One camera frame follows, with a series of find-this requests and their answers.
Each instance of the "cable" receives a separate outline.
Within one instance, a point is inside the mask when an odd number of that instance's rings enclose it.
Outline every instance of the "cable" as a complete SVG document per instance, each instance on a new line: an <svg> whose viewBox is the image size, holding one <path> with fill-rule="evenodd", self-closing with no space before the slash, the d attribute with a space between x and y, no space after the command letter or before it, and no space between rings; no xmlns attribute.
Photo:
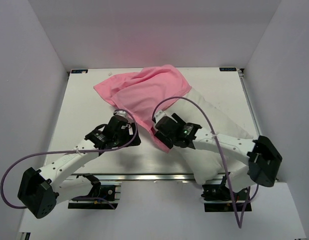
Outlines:
<svg viewBox="0 0 309 240"><path fill-rule="evenodd" d="M94 129L99 130L99 129L104 128L105 126L107 126L107 124L100 124L100 125L96 126Z"/></svg>
<svg viewBox="0 0 309 240"><path fill-rule="evenodd" d="M254 194L253 194L252 197L250 198L249 203L251 203L251 201L256 197L258 190L259 190L259 184L256 185Z"/></svg>
<svg viewBox="0 0 309 240"><path fill-rule="evenodd" d="M101 200L105 203L107 203L112 209L116 209L108 200L106 200L103 197L99 197L99 196L76 196L75 198L73 198L72 200L74 201L83 201L83 200Z"/></svg>
<svg viewBox="0 0 309 240"><path fill-rule="evenodd" d="M126 112L132 119L132 121L134 123L137 123L134 116L127 110L125 109L117 109L117 111L124 111ZM113 152L113 151L117 151L119 149L122 149L122 148L125 148L127 147L128 145L130 145L136 138L138 134L138 125L135 124L135 133L132 137L132 139L130 141L128 141L126 144L122 145L122 146L119 146L117 148L112 148L112 149L102 149L102 150L99 150L99 149L91 149L91 150L80 150L80 153L100 153L100 154L103 154L104 152ZM29 158L32 158L32 157L36 157L36 156L42 156L42 155L51 155L51 154L76 154L77 151L76 150L62 150L62 151L43 151L43 152L38 152L38 153L33 153L33 154L30 154L28 156L24 156L22 158L20 158L18 161L16 161L15 163L13 163L6 171L5 173L3 174L2 176L2 179L1 179L1 182L0 182L0 195L1 195L1 198L3 200L3 202L8 205L9 207L13 208L13 209L26 209L27 207L26 206L16 206L16 205L13 205L11 204L6 196L5 196L5 193L4 193L4 183L5 183L5 180L6 180L6 177L8 175L8 173L11 171L11 169L13 169L18 163L26 160L26 159L29 159Z"/></svg>
<svg viewBox="0 0 309 240"><path fill-rule="evenodd" d="M164 103L164 102L166 102L168 100L171 100L171 99L183 99L183 100L186 100L186 101L192 103L193 105L195 105L196 108L202 113L202 115L204 116L205 120L207 121L207 123L208 123L208 125L209 125L209 127L211 129L211 133L213 135L215 135L214 136L215 143L217 145L217 148L218 148L220 156L221 156L221 160L222 160L223 168L224 168L224 171L225 171L226 179L228 180L228 186L229 186L229 191L230 191L230 198L231 198L231 202L232 202L233 212L234 212L235 219L236 219L236 222L238 224L238 227L241 229L242 224L243 224L244 212L245 212L247 204L249 203L250 187L248 188L247 199L246 199L246 201L243 204L243 208L242 208L242 211L241 211L241 216L240 216L240 219L239 219L238 210L237 210L237 206L236 206L236 199L235 199L235 196L234 196L233 187L232 187L231 180L230 180L230 177L229 177L229 171L228 171L227 162L226 162L223 150L222 150L222 148L220 146L220 142L219 142L219 140L218 140L218 138L216 136L216 132L215 132L215 130L214 130L214 128L213 128L209 118L207 117L206 113L204 112L204 110L198 104L196 104L194 101L192 101L192 100L190 100L190 99L188 99L186 97L183 97L183 96L172 96L172 97L168 97L168 98L166 98L166 99L164 99L164 100L162 100L161 102L158 103L158 105L154 108L154 110L152 112L151 119L154 119L158 107L162 103Z"/></svg>

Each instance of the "pink towel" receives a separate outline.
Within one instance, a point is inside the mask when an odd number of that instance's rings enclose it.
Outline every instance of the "pink towel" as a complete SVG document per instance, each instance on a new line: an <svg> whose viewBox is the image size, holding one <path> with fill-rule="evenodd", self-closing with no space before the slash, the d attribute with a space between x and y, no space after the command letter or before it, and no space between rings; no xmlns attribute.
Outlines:
<svg viewBox="0 0 309 240"><path fill-rule="evenodd" d="M191 89L175 67L145 67L141 72L117 74L94 86L94 89L107 103L130 111L137 123L150 133L153 141L163 151L169 151L154 136L151 116L159 102L173 96L184 96ZM165 110L176 101L177 99L166 101L160 109Z"/></svg>

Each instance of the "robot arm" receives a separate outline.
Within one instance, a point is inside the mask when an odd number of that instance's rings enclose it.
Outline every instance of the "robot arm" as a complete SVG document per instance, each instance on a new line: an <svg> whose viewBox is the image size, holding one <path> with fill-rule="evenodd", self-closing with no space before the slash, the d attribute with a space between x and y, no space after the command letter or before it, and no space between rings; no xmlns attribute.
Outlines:
<svg viewBox="0 0 309 240"><path fill-rule="evenodd" d="M170 149L177 146L219 153L215 136L200 125L186 123L175 113L171 118L158 111L154 117L155 136ZM282 157L267 137L251 140L218 134L217 138L224 155L246 165L229 175L235 193L254 184L274 185ZM228 187L228 180L221 184Z"/></svg>
<svg viewBox="0 0 309 240"><path fill-rule="evenodd" d="M99 157L103 152L98 150L121 147L132 140L135 133L135 123L129 123L123 111L116 112L108 124L97 126L75 146L76 153L65 154L38 170L32 167L27 169L22 176L18 198L40 219L49 214L56 204L88 195L100 186L96 177L84 174L74 180L67 178L89 161ZM127 147L140 145L141 140L138 133L136 134Z"/></svg>

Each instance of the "white wall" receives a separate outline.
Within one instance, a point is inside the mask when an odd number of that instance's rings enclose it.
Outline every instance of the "white wall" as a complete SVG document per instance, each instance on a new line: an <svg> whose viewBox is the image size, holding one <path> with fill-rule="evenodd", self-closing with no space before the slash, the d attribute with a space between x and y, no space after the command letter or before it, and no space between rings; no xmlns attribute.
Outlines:
<svg viewBox="0 0 309 240"><path fill-rule="evenodd" d="M280 176L309 238L309 0L281 2L245 72L262 133L282 154Z"/></svg>
<svg viewBox="0 0 309 240"><path fill-rule="evenodd" d="M29 0L65 68L244 68L280 0Z"/></svg>
<svg viewBox="0 0 309 240"><path fill-rule="evenodd" d="M0 0L0 180L19 158L46 150L67 74L27 0ZM22 173L32 159L8 176L5 192L17 199ZM0 198L0 239L15 239L23 210Z"/></svg>

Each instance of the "white cloth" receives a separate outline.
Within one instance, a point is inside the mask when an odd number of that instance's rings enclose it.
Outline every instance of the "white cloth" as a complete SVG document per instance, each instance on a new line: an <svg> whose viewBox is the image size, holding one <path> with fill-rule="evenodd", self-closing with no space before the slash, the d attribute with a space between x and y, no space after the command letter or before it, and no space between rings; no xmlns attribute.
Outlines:
<svg viewBox="0 0 309 240"><path fill-rule="evenodd" d="M207 102L194 88L183 97L194 101L203 109L216 132L236 138L252 139L252 136L248 132L238 126L211 103ZM164 112L170 116L176 113L185 122L199 124L206 129L210 129L202 113L192 103L186 100L179 99ZM218 153L180 147L174 147L174 149L182 154L193 171L195 181L200 185L203 185L207 180L213 179L223 168L222 160Z"/></svg>

